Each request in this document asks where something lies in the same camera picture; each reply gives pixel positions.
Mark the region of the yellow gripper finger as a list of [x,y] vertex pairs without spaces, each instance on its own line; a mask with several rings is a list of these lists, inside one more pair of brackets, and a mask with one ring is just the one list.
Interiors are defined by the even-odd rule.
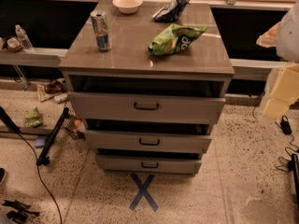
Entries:
[[280,23],[278,22],[274,26],[272,26],[267,32],[260,35],[256,41],[256,44],[264,48],[275,47],[277,45],[279,26]]
[[278,78],[263,109],[269,119],[281,118],[299,100],[299,63],[290,63],[278,72]]

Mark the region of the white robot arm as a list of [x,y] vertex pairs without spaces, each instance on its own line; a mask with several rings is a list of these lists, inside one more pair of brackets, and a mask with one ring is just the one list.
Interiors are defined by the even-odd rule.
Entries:
[[277,56],[288,62],[278,72],[274,88],[263,109],[264,116],[278,119],[299,100],[299,1],[280,22],[260,35],[256,44],[265,48],[275,47]]

